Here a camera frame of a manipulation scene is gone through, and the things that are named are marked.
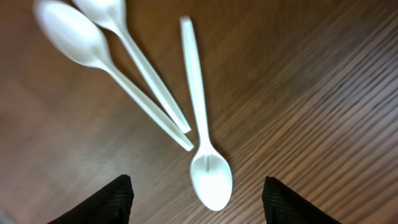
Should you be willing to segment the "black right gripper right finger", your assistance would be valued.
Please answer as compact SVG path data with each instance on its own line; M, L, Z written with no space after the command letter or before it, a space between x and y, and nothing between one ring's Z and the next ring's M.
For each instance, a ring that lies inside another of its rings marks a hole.
M265 178L262 202L267 224L340 224L275 177Z

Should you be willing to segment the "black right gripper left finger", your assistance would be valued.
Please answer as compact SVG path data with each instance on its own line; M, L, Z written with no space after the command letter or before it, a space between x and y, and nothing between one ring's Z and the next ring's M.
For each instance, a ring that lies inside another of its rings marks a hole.
M128 224L133 199L131 177L123 174L51 223Z

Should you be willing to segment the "white plastic spoon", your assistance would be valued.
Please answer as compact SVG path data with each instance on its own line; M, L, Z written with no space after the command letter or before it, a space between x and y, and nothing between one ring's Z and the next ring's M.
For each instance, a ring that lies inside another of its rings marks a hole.
M183 133L191 131L186 117L171 92L169 92L161 77L132 39L127 28L125 0L73 0L73 2L89 20L102 28L114 32L119 37L167 114Z
M200 201L212 211L227 206L233 189L231 168L211 143L205 103L200 57L193 22L189 16L180 18L182 49L188 87L197 124L199 145L190 163L190 177Z
M36 1L34 14L49 41L70 60L109 75L176 143L186 151L194 145L177 125L114 65L102 31L85 15L61 1Z

